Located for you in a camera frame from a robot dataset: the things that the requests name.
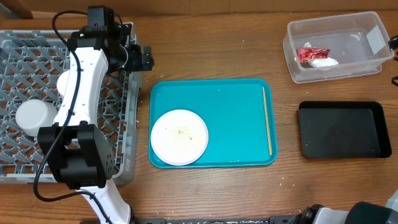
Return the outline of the large white plate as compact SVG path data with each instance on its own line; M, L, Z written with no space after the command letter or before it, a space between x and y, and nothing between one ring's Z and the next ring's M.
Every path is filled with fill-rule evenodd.
M209 141L208 128L199 115L189 110L172 110L153 125L150 143L155 155L173 166L198 160Z

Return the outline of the grey shallow bowl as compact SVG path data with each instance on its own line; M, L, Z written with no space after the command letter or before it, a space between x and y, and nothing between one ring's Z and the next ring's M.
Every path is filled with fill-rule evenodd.
M57 115L56 107L42 100L27 100L17 109L16 122L22 131L37 137L41 127L51 126Z

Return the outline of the wooden chopstick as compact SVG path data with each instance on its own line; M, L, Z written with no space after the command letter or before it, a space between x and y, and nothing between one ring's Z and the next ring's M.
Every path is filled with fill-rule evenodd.
M264 86L262 87L262 96L263 96L263 103L264 103L264 114L265 114L265 121L266 121L269 155L272 156L271 133L270 133L270 129L269 129L269 117L268 117L268 111L267 111L266 91L265 91Z

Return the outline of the red snack wrapper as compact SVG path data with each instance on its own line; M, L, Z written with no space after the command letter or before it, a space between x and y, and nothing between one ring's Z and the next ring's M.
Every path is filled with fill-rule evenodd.
M296 53L300 63L307 63L313 59L327 58L330 49L322 49L316 47L299 47Z

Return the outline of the white napkin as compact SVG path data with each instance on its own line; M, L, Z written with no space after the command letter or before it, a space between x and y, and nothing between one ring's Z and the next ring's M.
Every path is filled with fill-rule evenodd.
M303 47L312 47L309 42L306 42ZM338 65L339 62L336 59L333 59L331 57L327 58L320 58L320 59L313 59L309 62L307 62L311 67L328 67L328 66L334 66Z

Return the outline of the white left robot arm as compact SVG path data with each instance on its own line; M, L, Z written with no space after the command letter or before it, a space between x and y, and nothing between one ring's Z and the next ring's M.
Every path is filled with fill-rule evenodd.
M105 75L150 71L154 60L149 46L133 39L132 24L106 6L90 6L88 23L64 41L70 53L70 69L62 105L51 126L38 132L44 154L34 179L48 165L55 180L71 193L53 197L59 201L81 195L105 223L135 223L132 208L123 200L113 180L114 154L97 125L98 103Z

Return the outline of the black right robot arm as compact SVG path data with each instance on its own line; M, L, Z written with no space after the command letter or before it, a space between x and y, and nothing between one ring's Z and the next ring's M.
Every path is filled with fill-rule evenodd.
M302 154L307 159L388 158L392 147L384 110L375 101L303 101L298 108ZM393 203L356 203L351 210L315 204L289 223L397 223Z

